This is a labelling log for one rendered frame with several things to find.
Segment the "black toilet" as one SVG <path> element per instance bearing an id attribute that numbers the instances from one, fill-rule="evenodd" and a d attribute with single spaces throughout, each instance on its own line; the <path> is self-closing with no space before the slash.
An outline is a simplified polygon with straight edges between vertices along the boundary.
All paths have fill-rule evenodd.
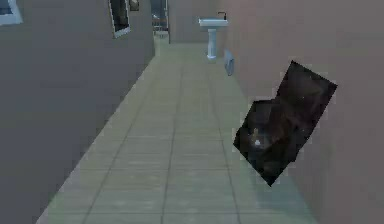
<path id="1" fill-rule="evenodd" d="M 311 137 L 337 85 L 290 63 L 276 96 L 252 103 L 233 145 L 273 185 Z"/>

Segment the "white pedestal sink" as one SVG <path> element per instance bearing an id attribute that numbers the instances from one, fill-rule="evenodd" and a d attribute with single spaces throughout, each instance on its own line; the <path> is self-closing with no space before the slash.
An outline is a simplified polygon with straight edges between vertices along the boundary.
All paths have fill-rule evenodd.
<path id="1" fill-rule="evenodd" d="M 228 26 L 228 21 L 222 18 L 199 18 L 199 26 L 208 32 L 207 58 L 213 60 L 216 58 L 217 48 L 217 30 Z"/>

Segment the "white framed window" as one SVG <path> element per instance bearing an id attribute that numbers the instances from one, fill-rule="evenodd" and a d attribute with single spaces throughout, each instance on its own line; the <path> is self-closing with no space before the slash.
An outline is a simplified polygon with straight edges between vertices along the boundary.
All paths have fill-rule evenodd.
<path id="1" fill-rule="evenodd" d="M 0 0 L 0 26 L 22 24 L 21 16 L 16 0 Z"/>

